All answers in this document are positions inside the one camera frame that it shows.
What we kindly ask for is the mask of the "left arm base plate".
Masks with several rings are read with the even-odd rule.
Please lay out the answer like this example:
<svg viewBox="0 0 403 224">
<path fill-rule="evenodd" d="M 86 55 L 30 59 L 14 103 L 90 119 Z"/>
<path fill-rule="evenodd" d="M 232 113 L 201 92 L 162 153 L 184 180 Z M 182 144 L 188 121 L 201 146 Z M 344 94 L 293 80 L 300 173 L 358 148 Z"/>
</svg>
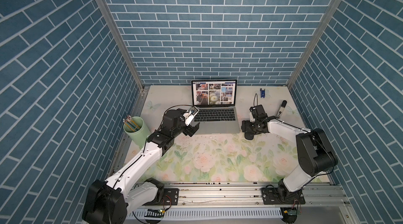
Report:
<svg viewBox="0 0 403 224">
<path fill-rule="evenodd" d="M 177 206 L 179 198 L 178 188 L 164 188 L 163 192 L 157 193 L 156 199 L 148 203 L 149 206 Z"/>
</svg>

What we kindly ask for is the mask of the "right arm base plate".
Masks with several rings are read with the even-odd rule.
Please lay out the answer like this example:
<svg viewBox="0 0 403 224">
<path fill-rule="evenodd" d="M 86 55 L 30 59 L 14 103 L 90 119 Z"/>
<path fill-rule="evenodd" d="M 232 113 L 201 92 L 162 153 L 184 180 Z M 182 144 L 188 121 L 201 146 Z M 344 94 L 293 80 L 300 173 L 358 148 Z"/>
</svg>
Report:
<svg viewBox="0 0 403 224">
<path fill-rule="evenodd" d="M 263 203 L 265 205 L 293 205 L 305 204 L 302 189 L 295 192 L 289 192 L 282 187 L 265 187 L 261 189 Z"/>
</svg>

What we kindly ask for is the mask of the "black wireless mouse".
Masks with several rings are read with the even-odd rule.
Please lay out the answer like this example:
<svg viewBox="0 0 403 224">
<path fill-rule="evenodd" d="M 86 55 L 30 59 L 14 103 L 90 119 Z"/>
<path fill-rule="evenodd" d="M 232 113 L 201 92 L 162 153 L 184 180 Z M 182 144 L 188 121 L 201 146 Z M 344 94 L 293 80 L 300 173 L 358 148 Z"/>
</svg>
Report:
<svg viewBox="0 0 403 224">
<path fill-rule="evenodd" d="M 244 135 L 245 135 L 245 139 L 246 139 L 246 140 L 251 141 L 251 140 L 254 139 L 255 133 L 254 133 L 253 131 L 246 130 L 246 131 L 244 132 Z"/>
</svg>

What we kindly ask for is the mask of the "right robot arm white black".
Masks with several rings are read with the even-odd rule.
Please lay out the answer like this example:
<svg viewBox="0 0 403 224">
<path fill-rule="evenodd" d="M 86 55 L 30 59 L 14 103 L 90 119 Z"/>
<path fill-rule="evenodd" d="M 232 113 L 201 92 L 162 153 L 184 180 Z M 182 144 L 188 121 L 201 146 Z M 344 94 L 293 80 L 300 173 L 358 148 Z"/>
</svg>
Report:
<svg viewBox="0 0 403 224">
<path fill-rule="evenodd" d="M 261 190 L 265 205 L 305 204 L 302 188 L 318 176 L 328 175 L 338 164 L 338 157 L 324 130 L 304 129 L 280 120 L 280 113 L 268 116 L 262 105 L 249 109 L 250 120 L 242 121 L 241 130 L 247 140 L 255 135 L 272 133 L 295 141 L 298 165 L 278 186 Z"/>
</svg>

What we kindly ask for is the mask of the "silver laptop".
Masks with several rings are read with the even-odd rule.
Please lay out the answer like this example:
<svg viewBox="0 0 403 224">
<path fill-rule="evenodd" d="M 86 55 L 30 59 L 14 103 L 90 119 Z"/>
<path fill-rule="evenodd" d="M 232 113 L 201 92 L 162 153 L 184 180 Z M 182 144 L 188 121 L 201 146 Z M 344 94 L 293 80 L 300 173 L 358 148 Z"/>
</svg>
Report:
<svg viewBox="0 0 403 224">
<path fill-rule="evenodd" d="M 238 134 L 237 80 L 193 80 L 192 101 L 199 109 L 193 124 L 198 135 Z"/>
</svg>

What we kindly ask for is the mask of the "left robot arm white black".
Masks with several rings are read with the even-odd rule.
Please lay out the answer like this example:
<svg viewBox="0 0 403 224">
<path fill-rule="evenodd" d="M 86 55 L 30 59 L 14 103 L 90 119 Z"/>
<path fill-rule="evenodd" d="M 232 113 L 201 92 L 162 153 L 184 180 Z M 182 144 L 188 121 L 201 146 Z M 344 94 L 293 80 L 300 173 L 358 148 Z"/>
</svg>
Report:
<svg viewBox="0 0 403 224">
<path fill-rule="evenodd" d="M 193 136 L 197 132 L 199 124 L 191 122 L 198 112 L 195 106 L 188 110 L 174 106 L 167 110 L 159 128 L 134 158 L 105 181 L 96 180 L 90 185 L 83 220 L 89 224 L 122 224 L 129 212 L 149 202 L 160 203 L 162 182 L 150 178 L 139 187 L 134 185 L 173 146 L 178 135 Z"/>
</svg>

